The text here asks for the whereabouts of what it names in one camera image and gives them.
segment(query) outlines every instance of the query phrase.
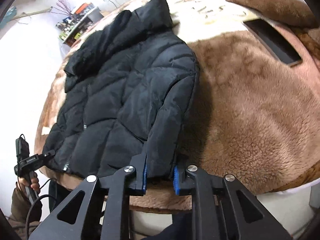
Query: black puffer jacket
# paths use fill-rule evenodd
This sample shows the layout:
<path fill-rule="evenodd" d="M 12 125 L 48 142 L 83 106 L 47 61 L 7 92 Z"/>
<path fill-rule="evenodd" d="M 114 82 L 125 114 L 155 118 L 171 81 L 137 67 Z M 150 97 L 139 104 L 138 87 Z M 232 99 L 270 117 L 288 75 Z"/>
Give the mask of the black puffer jacket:
<path fill-rule="evenodd" d="M 197 60 L 171 30 L 166 0 L 151 0 L 92 34 L 70 58 L 67 98 L 43 152 L 49 168 L 113 174 L 147 153 L 147 176 L 170 176 L 198 80 Z"/>

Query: triangular cutout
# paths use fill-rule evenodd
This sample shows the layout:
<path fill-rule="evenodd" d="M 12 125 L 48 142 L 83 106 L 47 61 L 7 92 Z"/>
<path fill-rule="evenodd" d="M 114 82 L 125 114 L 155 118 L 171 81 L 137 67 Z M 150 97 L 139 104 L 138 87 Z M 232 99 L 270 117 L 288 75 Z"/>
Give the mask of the triangular cutout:
<path fill-rule="evenodd" d="M 77 195 L 62 209 L 57 215 L 57 219 L 67 222 L 70 225 L 76 223 L 78 213 L 84 198 L 85 192 L 83 190 L 79 191 Z"/>
<path fill-rule="evenodd" d="M 250 224 L 252 222 L 263 219 L 261 212 L 254 206 L 254 204 L 243 194 L 242 191 L 236 191 L 237 197 L 239 199 L 241 209 L 243 212 L 244 220 Z"/>

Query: person's arm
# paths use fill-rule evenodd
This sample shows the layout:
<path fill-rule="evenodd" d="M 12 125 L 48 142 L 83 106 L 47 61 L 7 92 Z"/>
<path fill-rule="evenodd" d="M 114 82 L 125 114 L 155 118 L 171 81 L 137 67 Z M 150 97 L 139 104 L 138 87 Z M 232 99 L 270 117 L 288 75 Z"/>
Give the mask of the person's arm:
<path fill-rule="evenodd" d="M 35 177 L 31 179 L 31 187 L 38 193 L 40 193 L 39 179 L 35 173 Z M 16 182 L 16 188 L 12 194 L 11 204 L 11 216 L 10 219 L 23 223 L 26 223 L 28 211 L 31 207 L 31 203 L 27 198 L 26 188 L 28 182 L 24 178 L 19 178 L 19 183 Z M 33 207 L 30 214 L 29 222 L 40 221 L 42 215 L 42 203 L 39 201 Z"/>

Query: person's hand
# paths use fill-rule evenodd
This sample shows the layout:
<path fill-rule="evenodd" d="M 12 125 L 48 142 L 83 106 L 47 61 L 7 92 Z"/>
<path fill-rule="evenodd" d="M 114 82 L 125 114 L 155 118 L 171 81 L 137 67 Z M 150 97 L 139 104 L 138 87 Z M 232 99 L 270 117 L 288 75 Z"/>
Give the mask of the person's hand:
<path fill-rule="evenodd" d="M 40 184 L 38 175 L 34 173 L 34 178 L 31 179 L 31 188 L 36 191 L 38 194 L 40 193 Z M 18 189 L 20 189 L 25 196 L 27 196 L 26 187 L 29 187 L 29 183 L 25 178 L 19 178 L 19 182 L 17 183 Z"/>

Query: blanket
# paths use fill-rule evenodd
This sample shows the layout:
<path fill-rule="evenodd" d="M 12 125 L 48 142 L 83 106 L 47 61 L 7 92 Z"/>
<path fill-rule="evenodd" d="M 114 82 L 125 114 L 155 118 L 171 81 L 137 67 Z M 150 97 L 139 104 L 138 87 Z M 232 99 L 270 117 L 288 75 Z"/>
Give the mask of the blanket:
<path fill-rule="evenodd" d="M 148 1 L 124 4 L 72 47 L 44 105 L 35 153 L 42 151 L 64 102 L 63 69 L 69 57 L 121 10 L 134 10 Z M 176 34 L 193 49 L 201 67 L 200 89 L 178 151 L 211 174 L 235 174 L 255 194 L 284 187 L 311 169 L 320 159 L 317 58 L 290 29 L 276 23 L 303 62 L 289 68 L 275 60 L 241 24 L 248 16 L 258 16 L 242 6 L 225 0 L 167 2 L 172 17 L 178 16 Z M 41 171 L 69 189 L 81 181 L 47 168 Z M 132 209 L 169 213 L 191 208 L 191 198 L 176 196 L 170 181 L 153 182 L 147 189 L 144 197 L 130 198 Z"/>

